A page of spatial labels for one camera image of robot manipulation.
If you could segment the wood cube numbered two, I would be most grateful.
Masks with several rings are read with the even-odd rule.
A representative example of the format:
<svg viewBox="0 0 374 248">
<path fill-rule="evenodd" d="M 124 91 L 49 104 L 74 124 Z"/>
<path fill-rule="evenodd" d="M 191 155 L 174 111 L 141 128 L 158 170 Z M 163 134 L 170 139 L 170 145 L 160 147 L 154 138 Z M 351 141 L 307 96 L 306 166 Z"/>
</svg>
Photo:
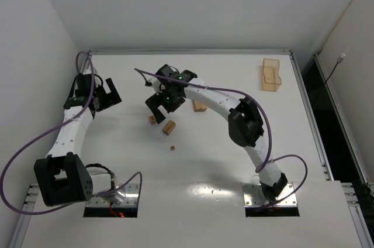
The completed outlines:
<svg viewBox="0 0 374 248">
<path fill-rule="evenodd" d="M 148 121 L 149 121 L 149 123 L 150 123 L 151 125 L 154 125 L 154 124 L 157 123 L 156 118 L 155 118 L 154 115 L 149 116 L 149 117 L 148 117 Z"/>
</svg>

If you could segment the dark striped wood block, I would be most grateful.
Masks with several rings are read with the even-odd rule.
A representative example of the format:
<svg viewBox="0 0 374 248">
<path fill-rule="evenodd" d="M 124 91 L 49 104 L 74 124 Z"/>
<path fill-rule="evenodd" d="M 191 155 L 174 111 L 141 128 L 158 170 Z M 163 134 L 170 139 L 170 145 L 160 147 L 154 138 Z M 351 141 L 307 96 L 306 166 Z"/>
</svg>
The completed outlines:
<svg viewBox="0 0 374 248">
<path fill-rule="evenodd" d="M 176 127 L 176 123 L 172 120 L 169 120 L 168 123 L 164 126 L 164 128 L 162 129 L 162 132 L 169 136 L 173 130 L 175 129 Z"/>
</svg>

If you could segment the long light wood plank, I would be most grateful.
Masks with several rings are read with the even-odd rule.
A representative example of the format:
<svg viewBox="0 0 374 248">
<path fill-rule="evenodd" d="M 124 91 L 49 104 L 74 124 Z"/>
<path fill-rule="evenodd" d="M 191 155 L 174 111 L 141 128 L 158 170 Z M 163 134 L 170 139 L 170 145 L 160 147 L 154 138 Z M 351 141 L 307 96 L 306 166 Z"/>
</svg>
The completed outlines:
<svg viewBox="0 0 374 248">
<path fill-rule="evenodd" d="M 200 102 L 198 102 L 196 100 L 193 100 L 192 103 L 193 103 L 193 110 L 195 112 L 201 112 L 202 111 L 202 105 L 201 105 Z"/>
</svg>

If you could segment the engraved light wood plank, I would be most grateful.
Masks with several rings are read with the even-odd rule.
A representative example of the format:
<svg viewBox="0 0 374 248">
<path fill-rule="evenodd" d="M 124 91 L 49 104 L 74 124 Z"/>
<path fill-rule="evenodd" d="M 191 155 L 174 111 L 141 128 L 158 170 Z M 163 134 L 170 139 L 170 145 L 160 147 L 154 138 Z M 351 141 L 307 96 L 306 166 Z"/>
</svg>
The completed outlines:
<svg viewBox="0 0 374 248">
<path fill-rule="evenodd" d="M 204 111 L 207 110 L 207 106 L 204 105 L 204 104 L 201 104 L 201 103 L 199 102 L 199 103 L 197 104 L 197 110 L 198 110 L 199 112 L 204 112 Z"/>
</svg>

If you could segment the transparent orange plastic box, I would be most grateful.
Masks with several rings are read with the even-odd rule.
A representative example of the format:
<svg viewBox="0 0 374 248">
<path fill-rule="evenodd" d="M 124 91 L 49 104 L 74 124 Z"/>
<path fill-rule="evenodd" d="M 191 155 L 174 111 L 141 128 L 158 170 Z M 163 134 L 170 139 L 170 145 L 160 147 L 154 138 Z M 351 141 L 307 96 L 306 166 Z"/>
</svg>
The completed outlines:
<svg viewBox="0 0 374 248">
<path fill-rule="evenodd" d="M 264 58 L 261 70 L 261 88 L 263 91 L 276 92 L 282 85 L 279 76 L 280 61 L 278 59 Z"/>
</svg>

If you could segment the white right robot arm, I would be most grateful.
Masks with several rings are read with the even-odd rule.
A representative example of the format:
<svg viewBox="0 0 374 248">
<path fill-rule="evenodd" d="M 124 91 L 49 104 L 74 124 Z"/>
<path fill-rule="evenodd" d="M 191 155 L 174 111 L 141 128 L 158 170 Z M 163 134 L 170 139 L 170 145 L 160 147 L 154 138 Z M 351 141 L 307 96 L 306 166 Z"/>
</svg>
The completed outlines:
<svg viewBox="0 0 374 248">
<path fill-rule="evenodd" d="M 255 166 L 265 198 L 274 202 L 288 182 L 271 156 L 272 134 L 269 120 L 258 102 L 247 94 L 234 97 L 235 91 L 207 85 L 195 73 L 174 71 L 168 65 L 150 74 L 145 85 L 154 89 L 146 100 L 157 123 L 168 113 L 176 111 L 186 99 L 198 101 L 221 115 L 228 123 L 228 135 L 244 148 Z"/>
</svg>

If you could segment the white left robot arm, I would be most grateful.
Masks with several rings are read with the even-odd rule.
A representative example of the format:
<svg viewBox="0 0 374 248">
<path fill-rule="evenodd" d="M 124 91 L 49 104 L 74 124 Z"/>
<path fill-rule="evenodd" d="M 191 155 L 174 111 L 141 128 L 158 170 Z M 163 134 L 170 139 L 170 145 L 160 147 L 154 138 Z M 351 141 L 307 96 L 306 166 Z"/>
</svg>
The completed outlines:
<svg viewBox="0 0 374 248">
<path fill-rule="evenodd" d="M 111 78 L 96 82 L 91 73 L 76 76 L 64 104 L 64 118 L 69 123 L 60 128 L 47 156 L 34 164 L 45 205 L 88 201 L 96 194 L 114 189 L 113 172 L 89 173 L 81 160 L 81 151 L 96 113 L 121 101 Z"/>
</svg>

